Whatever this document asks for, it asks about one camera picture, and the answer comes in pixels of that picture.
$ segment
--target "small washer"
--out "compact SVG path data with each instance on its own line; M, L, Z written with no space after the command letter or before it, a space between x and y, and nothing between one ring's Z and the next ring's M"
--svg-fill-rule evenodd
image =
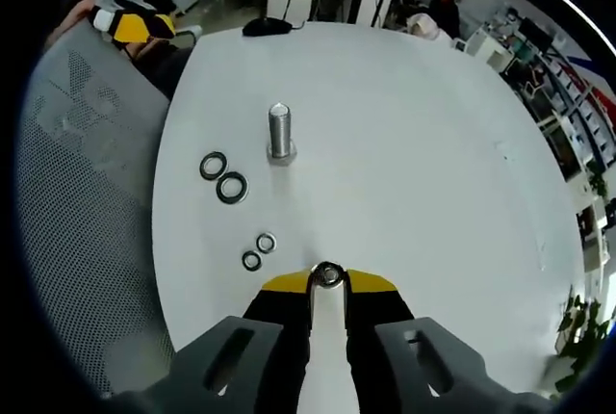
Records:
M264 247L264 243L266 241L269 241L269 244L270 244L269 247ZM271 233L260 234L259 237L257 238L257 249L261 253L265 253L266 255L268 253L274 252L276 250L276 238L274 238L273 234Z
M244 265L244 268L246 268L250 272L256 272L257 270L260 270L263 266L261 255L259 255L259 253L255 252L254 250L244 252L244 255L242 255L242 265Z
M224 183L228 180L237 180L240 182L242 188L240 189L239 193L237 193L236 195L225 195L222 192L222 187L224 186ZM248 180L246 180L246 178L241 173L237 173L236 171L229 171L225 173L224 175L222 175L222 177L216 184L216 195L218 196L218 199L220 199L220 202L224 202L225 204L233 205L237 204L238 202L242 202L247 194Z
M218 159L220 161L220 170L216 173L208 173L205 167L208 165L208 162ZM227 157L221 152L214 151L209 153L207 156L203 158L201 161L201 165L199 166L199 172L203 179L208 181L214 181L218 179L221 175L223 175L228 169Z

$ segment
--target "computer mouse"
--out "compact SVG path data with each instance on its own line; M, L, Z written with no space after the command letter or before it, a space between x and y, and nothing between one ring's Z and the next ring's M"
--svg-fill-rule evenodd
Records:
M247 37L279 36L289 34L293 26L275 17L258 17L248 22L242 29Z

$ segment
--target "gray perforated surface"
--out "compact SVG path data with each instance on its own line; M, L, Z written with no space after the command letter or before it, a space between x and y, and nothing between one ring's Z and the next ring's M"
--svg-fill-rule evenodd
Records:
M57 45L33 74L20 122L25 259L50 323L93 386L141 389L173 355L150 225L168 104L87 22Z

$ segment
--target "floor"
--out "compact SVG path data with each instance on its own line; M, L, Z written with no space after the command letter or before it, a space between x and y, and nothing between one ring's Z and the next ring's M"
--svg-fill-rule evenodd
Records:
M240 8L237 0L199 0L178 21L178 27L198 24L203 34L226 31L236 27L243 27L248 21L259 16L257 8ZM191 43L189 38L179 38L175 44L182 46Z

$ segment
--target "white table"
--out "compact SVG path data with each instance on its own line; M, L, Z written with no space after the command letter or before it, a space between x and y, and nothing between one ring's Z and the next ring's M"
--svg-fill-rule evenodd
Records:
M294 118L288 168L266 154L278 101ZM249 180L238 205L220 203L199 175L214 150ZM437 320L521 391L553 352L570 286L583 287L567 186L498 74L440 44L360 26L201 38L168 113L152 225L176 349L240 316L273 276L331 260L391 279L416 316ZM264 231L278 249L247 272L241 255ZM339 291L317 297L298 412L334 412L332 401L356 412Z

